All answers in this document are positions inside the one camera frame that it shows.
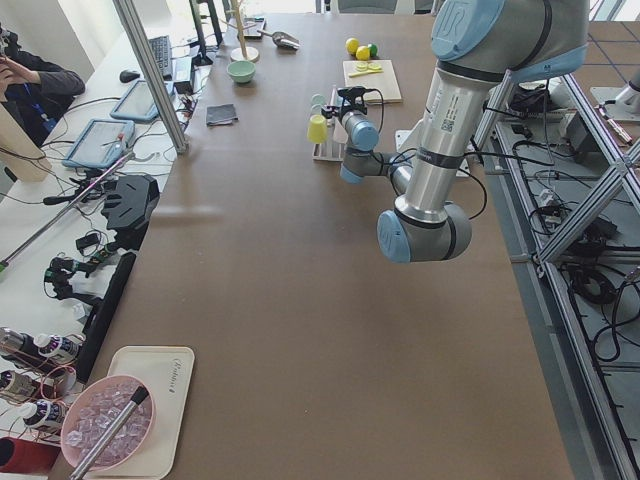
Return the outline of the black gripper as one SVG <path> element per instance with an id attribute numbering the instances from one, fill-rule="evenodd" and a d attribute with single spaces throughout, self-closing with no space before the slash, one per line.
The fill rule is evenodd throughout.
<path id="1" fill-rule="evenodd" d="M 367 106 L 363 97 L 354 97 L 353 99 L 340 97 L 337 102 L 322 107 L 322 116 L 327 121 L 336 119 L 339 123 L 343 123 L 348 114 L 360 116 L 367 114 Z"/>

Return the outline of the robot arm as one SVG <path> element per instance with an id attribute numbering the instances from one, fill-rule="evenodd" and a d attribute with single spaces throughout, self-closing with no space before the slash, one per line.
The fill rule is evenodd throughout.
<path id="1" fill-rule="evenodd" d="M 588 22 L 586 1 L 445 2 L 431 33 L 438 62 L 411 159 L 375 152 L 379 134 L 366 116 L 366 88 L 338 89 L 340 105 L 323 113 L 348 136 L 342 178 L 386 176 L 401 192 L 377 221 L 389 260 L 440 261 L 464 252 L 471 223 L 447 196 L 489 90 L 506 74 L 534 81 L 576 71 L 586 57 Z"/>

